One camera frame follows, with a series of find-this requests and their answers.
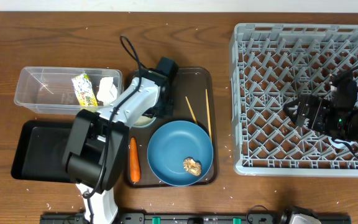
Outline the light blue rice bowl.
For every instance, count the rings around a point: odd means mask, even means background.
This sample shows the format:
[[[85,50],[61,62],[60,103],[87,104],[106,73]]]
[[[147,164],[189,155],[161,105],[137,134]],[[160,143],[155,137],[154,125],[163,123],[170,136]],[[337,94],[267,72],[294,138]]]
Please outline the light blue rice bowl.
[[[156,117],[150,118],[147,116],[141,116],[135,123],[134,127],[136,128],[144,128],[149,126],[155,121]]]

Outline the light blue cup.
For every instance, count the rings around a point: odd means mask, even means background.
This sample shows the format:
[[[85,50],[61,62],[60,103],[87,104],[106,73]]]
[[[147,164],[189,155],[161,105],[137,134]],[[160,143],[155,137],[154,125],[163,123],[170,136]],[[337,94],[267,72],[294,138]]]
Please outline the light blue cup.
[[[348,149],[349,147],[352,147],[353,150],[358,150],[358,143],[354,141],[343,141],[340,139],[333,139],[332,137],[328,137],[328,140],[332,147],[335,147],[337,149]]]

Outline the white napkin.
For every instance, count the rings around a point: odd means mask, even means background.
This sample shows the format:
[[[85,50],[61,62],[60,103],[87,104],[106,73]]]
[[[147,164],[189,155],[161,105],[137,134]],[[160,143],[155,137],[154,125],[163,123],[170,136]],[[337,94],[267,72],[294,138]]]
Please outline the white napkin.
[[[103,103],[103,106],[110,105],[117,99],[118,90],[114,84],[113,77],[105,77],[100,80],[99,90],[96,98]]]

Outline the green yellow snack wrapper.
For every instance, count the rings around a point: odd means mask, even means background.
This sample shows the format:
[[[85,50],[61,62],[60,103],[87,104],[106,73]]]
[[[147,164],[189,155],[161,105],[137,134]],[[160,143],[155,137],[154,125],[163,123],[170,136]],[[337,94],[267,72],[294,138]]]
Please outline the green yellow snack wrapper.
[[[86,73],[77,75],[71,79],[76,98],[80,106],[97,106],[98,102],[93,92],[92,83]]]

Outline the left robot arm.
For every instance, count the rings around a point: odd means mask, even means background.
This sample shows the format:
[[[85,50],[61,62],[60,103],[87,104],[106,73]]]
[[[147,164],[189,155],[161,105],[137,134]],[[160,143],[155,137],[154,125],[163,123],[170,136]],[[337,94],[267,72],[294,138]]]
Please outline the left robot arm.
[[[62,167],[83,195],[89,223],[115,220],[118,208],[113,187],[125,164],[129,131],[141,116],[172,115],[170,87],[177,72],[178,65],[162,57],[156,68],[140,68],[138,76],[110,106],[77,113]]]

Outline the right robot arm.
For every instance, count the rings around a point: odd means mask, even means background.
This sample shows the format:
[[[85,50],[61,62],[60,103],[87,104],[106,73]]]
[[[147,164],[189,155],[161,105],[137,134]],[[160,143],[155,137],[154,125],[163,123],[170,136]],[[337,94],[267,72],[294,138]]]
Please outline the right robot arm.
[[[331,137],[332,142],[345,145],[358,158],[357,83],[353,69],[331,76],[331,99],[301,95],[284,104],[283,110],[296,126],[304,125]]]

